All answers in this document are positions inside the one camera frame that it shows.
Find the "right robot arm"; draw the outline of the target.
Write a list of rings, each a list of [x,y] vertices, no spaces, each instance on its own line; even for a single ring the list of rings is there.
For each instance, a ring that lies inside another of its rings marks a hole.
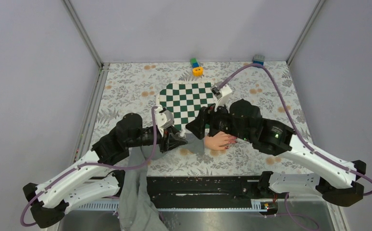
[[[252,144],[261,153],[294,161],[308,174],[262,173],[258,184],[264,198],[275,193],[313,194],[337,206],[349,207],[363,198],[364,187],[358,174],[365,173],[363,161],[344,161],[307,142],[289,126],[263,118],[260,109],[246,100],[225,106],[202,107],[197,117],[186,125],[198,139],[224,132]]]

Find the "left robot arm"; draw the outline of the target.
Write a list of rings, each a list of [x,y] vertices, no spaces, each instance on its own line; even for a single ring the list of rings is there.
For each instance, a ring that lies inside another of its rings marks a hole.
[[[147,165],[157,152],[167,152],[187,144],[185,130],[174,126],[172,113],[165,108],[152,113],[152,126],[143,128],[139,114],[126,114],[116,126],[78,161],[52,179],[41,183],[28,183],[23,187],[28,205],[20,222],[29,210],[34,225],[48,228],[61,221],[70,211],[102,197],[117,195],[121,198],[131,193],[129,182],[120,179],[120,171],[136,170]],[[129,156],[129,149],[152,146],[147,160],[130,167],[117,163]]]

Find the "grey sleeved forearm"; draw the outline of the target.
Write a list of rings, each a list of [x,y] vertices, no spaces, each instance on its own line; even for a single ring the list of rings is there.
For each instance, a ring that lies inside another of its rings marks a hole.
[[[204,141],[186,133],[188,144],[181,146],[195,154],[204,154]],[[153,145],[134,147],[129,156],[130,167],[143,163],[152,153]],[[119,222],[122,231],[168,231],[147,192],[147,171],[144,166],[126,170],[119,199]]]

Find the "person's hand with painted nails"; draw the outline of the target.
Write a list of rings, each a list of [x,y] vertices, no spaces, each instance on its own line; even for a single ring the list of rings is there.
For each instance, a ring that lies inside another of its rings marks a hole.
[[[205,147],[214,151],[226,150],[232,144],[237,143],[237,137],[224,132],[219,132],[214,136],[206,136],[203,140]]]

